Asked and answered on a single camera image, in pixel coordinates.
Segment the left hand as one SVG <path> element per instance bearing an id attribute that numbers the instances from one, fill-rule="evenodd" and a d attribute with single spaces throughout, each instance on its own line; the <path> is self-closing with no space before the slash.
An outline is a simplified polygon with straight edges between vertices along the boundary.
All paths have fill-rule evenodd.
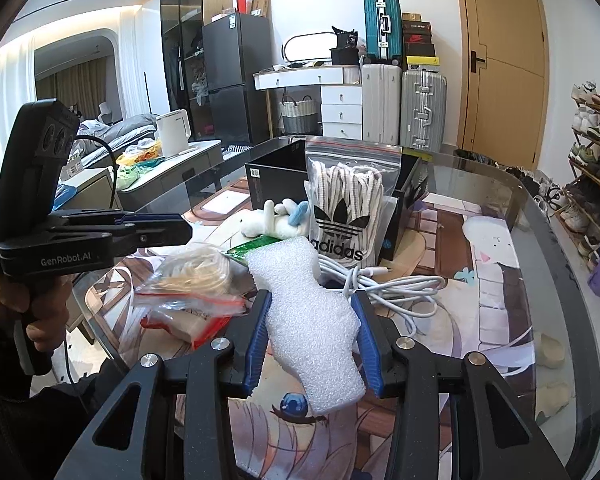
<path id="1" fill-rule="evenodd" d="M 53 352 L 65 339 L 71 291 L 71 275 L 55 278 L 40 292 L 0 275 L 0 326 L 30 314 L 34 320 L 26 328 L 28 338 L 39 352 Z"/>

